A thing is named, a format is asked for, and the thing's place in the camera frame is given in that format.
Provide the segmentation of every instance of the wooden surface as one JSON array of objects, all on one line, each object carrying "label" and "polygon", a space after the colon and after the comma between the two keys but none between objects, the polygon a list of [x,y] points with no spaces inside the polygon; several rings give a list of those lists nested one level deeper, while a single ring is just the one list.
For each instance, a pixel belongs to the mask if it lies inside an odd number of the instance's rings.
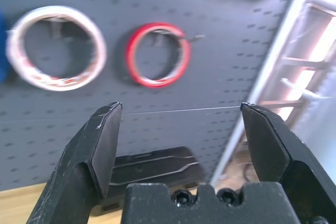
[{"label": "wooden surface", "polygon": [[[45,184],[27,186],[8,191],[0,191],[0,223],[24,224]],[[90,217],[89,224],[119,224],[121,211],[107,215]]]},{"label": "wooden surface", "polygon": [[[226,176],[218,182],[216,189],[228,187],[239,189],[244,184],[242,170],[244,164],[250,162],[246,154],[237,155],[232,160]],[[0,223],[22,224],[26,223],[35,203],[40,196],[45,184],[27,186],[8,191],[0,191]],[[119,224],[121,211],[113,212],[98,217],[90,217],[89,224]]]}]

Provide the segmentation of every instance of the pegboard hook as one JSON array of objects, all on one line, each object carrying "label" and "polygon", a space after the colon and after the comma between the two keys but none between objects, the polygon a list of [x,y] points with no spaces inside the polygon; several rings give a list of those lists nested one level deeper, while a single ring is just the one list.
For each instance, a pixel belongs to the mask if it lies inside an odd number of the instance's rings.
[{"label": "pegboard hook", "polygon": [[60,18],[60,17],[47,18],[46,20],[50,22],[51,37],[53,39],[61,38],[62,37],[61,35],[62,23],[67,22],[67,20],[64,18]]},{"label": "pegboard hook", "polygon": [[[162,41],[163,41],[163,35],[171,35],[171,36],[175,36],[172,32],[167,31],[167,30],[162,30],[162,29],[158,29],[158,30],[154,30],[152,31],[152,33],[155,33],[156,36],[154,38],[154,43],[153,43],[153,47],[159,47],[162,45]],[[198,41],[200,39],[203,39],[205,37],[204,34],[198,34],[196,36],[194,36],[191,39],[187,39],[185,37],[179,37],[179,39],[185,39],[187,40],[189,43],[193,43],[195,41]]]}]

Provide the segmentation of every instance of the screw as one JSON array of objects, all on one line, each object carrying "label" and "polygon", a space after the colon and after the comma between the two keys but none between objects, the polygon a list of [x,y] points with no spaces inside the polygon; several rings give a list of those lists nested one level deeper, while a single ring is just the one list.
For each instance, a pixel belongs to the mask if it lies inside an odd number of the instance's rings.
[{"label": "screw", "polygon": [[191,206],[194,203],[192,194],[186,190],[177,190],[172,195],[172,201],[178,207],[187,207]]},{"label": "screw", "polygon": [[230,188],[223,188],[217,192],[217,198],[230,206],[240,204],[238,194]]}]

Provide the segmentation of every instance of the pegboard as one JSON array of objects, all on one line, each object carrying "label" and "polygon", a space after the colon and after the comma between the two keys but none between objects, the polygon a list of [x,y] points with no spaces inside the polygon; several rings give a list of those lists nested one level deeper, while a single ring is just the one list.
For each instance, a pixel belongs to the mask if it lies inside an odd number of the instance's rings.
[{"label": "pegboard", "polygon": [[[108,48],[103,72],[78,90],[41,90],[15,74],[0,84],[0,190],[46,182],[89,116],[115,100],[123,103],[118,156],[187,146],[210,178],[239,116],[235,106],[247,98],[288,1],[0,0],[10,26],[37,7],[74,7],[98,25]],[[187,38],[205,36],[192,43],[185,75],[162,89],[133,83],[124,64],[130,34],[149,22],[175,24]],[[169,44],[164,39],[154,47],[151,36],[141,43],[137,62],[146,76],[169,68]],[[72,24],[52,39],[50,24],[39,22],[25,45],[31,60],[55,76],[77,73],[91,52],[87,36]]]}]

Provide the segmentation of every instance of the cable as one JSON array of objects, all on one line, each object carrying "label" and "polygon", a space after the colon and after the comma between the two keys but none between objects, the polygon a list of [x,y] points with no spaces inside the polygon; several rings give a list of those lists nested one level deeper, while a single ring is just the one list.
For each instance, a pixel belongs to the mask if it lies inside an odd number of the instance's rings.
[{"label": "cable", "polygon": [[[26,31],[34,23],[50,18],[74,22],[87,32],[93,42],[94,53],[89,66],[75,77],[57,78],[45,74],[33,65],[26,54],[24,48]],[[39,88],[52,91],[68,91],[88,84],[101,72],[107,57],[106,43],[99,28],[85,14],[67,6],[45,6],[32,10],[21,17],[9,31],[6,54],[15,71],[25,81]]]},{"label": "cable", "polygon": [[[136,49],[141,39],[148,33],[159,32],[162,34],[170,35],[176,39],[180,46],[180,54],[176,65],[173,70],[165,77],[152,80],[145,77],[137,67],[135,63]],[[187,69],[190,61],[190,44],[184,38],[184,33],[181,29],[168,23],[149,23],[141,26],[131,37],[127,45],[126,51],[126,63],[132,79],[148,88],[161,88],[167,85],[171,85],[177,81]]]}]

